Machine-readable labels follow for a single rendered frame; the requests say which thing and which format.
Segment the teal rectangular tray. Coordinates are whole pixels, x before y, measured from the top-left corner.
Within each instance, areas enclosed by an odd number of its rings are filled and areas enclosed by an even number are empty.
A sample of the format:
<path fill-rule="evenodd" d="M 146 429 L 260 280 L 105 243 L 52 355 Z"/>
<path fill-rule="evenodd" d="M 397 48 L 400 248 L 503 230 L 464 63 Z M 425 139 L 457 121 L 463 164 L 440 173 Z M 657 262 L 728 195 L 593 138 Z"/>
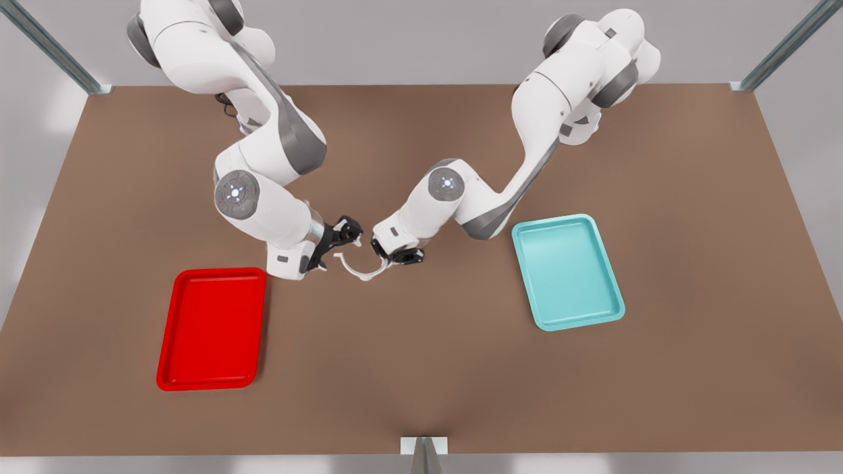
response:
<path fill-rule="evenodd" d="M 626 306 L 591 216 L 521 222 L 511 235 L 533 320 L 541 330 L 623 318 Z"/>

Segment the white drainage pipe clamp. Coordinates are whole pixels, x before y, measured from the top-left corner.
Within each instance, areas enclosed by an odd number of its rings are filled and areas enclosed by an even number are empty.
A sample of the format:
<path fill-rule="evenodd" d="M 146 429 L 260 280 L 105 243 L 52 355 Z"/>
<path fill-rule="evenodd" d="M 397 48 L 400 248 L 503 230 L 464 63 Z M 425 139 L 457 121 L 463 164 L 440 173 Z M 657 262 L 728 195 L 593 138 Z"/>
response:
<path fill-rule="evenodd" d="M 392 266 L 389 259 L 371 252 L 364 255 L 364 253 L 355 251 L 348 256 L 345 251 L 337 251 L 333 254 L 333 258 L 341 264 L 347 273 L 362 282 L 375 279 Z"/>

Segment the silver frame post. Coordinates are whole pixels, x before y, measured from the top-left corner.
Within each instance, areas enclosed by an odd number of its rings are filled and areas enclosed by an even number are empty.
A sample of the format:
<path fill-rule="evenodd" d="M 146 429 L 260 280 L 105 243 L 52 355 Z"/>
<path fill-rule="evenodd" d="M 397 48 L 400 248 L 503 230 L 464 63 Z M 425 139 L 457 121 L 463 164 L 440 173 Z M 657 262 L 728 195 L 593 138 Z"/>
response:
<path fill-rule="evenodd" d="M 400 455 L 412 456 L 410 474 L 443 474 L 440 455 L 448 455 L 447 437 L 402 437 Z"/>
<path fill-rule="evenodd" d="M 740 81 L 729 82 L 732 92 L 753 92 L 840 9 L 843 0 L 820 0 L 784 38 Z"/>
<path fill-rule="evenodd" d="M 113 86 L 102 84 L 88 72 L 19 2 L 0 0 L 0 13 L 15 25 L 55 65 L 88 95 L 110 94 Z"/>

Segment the red rectangular tray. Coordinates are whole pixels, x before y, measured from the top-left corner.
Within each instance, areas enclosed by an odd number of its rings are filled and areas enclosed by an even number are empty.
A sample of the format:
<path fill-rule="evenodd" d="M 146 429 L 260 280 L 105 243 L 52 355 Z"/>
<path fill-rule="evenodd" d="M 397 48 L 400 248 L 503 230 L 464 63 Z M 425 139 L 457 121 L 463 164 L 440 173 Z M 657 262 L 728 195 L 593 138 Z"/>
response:
<path fill-rule="evenodd" d="M 156 382 L 160 390 L 242 389 L 257 375 L 266 273 L 200 268 L 174 281 Z"/>

